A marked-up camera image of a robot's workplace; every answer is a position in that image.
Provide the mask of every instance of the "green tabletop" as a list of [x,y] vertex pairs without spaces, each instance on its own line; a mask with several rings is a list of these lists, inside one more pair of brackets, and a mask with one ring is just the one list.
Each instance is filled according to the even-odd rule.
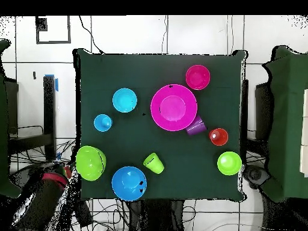
[[[121,167],[138,167],[146,175],[147,189],[142,199],[230,199],[241,201],[238,175],[225,176],[217,159],[225,151],[239,153],[239,106],[241,63],[245,52],[233,56],[209,55],[95,55],[74,51],[75,67],[81,76],[81,145],[97,147],[106,155],[106,170],[94,182],[82,180],[81,196],[112,199],[113,174]],[[185,74],[194,64],[211,73],[209,85],[192,92],[197,98],[198,115],[208,130],[188,136],[185,130],[169,132],[153,121],[150,102],[168,84],[187,86]],[[112,105],[119,88],[130,88],[138,98],[136,108],[120,113]],[[93,125],[98,114],[107,114],[113,126],[99,132]],[[213,128],[229,133],[225,146],[215,146],[208,137]],[[161,174],[143,166],[156,152],[165,165]]]

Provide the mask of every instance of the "magenta bowl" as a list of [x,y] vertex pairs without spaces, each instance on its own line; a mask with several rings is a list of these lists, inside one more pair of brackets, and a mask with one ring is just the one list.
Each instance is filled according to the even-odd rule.
[[191,66],[186,72],[186,82],[193,90],[202,90],[208,86],[210,80],[209,70],[205,66]]
[[168,131],[179,131],[187,128],[195,119],[197,100],[188,88],[170,84],[155,93],[150,110],[159,127]]

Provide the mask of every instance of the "magenta cup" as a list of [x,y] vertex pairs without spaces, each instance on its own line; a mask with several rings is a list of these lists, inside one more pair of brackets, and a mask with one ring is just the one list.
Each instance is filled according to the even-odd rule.
[[197,115],[192,123],[186,128],[188,135],[195,135],[205,130],[207,130],[207,128],[199,115]]

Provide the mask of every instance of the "lime green bowl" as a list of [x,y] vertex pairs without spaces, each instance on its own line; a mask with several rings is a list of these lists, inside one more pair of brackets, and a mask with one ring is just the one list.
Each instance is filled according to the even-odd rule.
[[222,174],[234,175],[241,169],[242,160],[235,152],[224,152],[218,158],[217,167]]
[[106,156],[97,148],[82,146],[76,155],[76,170],[85,180],[97,180],[106,168]]

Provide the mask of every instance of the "lime green cup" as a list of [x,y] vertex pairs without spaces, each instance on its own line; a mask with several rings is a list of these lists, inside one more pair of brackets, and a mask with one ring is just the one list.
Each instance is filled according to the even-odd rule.
[[222,174],[234,175],[241,169],[242,160],[235,152],[224,152],[218,158],[217,167]]
[[76,155],[76,170],[85,180],[97,180],[106,168],[106,156],[97,148],[82,146]]
[[150,154],[144,161],[143,165],[156,174],[160,174],[164,170],[164,165],[155,152]]

